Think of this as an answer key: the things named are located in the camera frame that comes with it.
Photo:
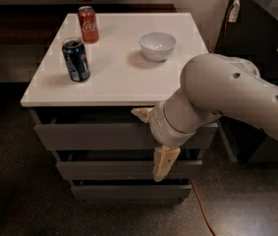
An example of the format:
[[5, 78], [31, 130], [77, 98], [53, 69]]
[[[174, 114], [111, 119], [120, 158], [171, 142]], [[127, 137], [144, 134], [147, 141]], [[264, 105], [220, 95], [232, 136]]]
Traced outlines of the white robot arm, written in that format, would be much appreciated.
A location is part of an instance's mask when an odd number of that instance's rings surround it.
[[222, 116], [247, 123], [278, 141], [278, 86], [270, 84], [249, 60], [201, 54], [183, 68], [180, 87], [152, 108], [132, 113], [147, 123], [159, 146], [154, 150], [153, 178], [162, 181], [180, 146], [196, 130]]

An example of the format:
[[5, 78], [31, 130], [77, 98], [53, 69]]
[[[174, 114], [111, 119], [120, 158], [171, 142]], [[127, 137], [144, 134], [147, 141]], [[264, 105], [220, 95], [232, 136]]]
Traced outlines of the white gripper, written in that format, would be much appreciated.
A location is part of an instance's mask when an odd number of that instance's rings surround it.
[[153, 178], [156, 182], [160, 182], [167, 176], [178, 158], [181, 151], [179, 147], [195, 133], [185, 134], [174, 129], [165, 117], [163, 102], [158, 103], [152, 109], [133, 108], [131, 113], [137, 116], [140, 121], [149, 122], [154, 139], [163, 145], [154, 150], [153, 156]]

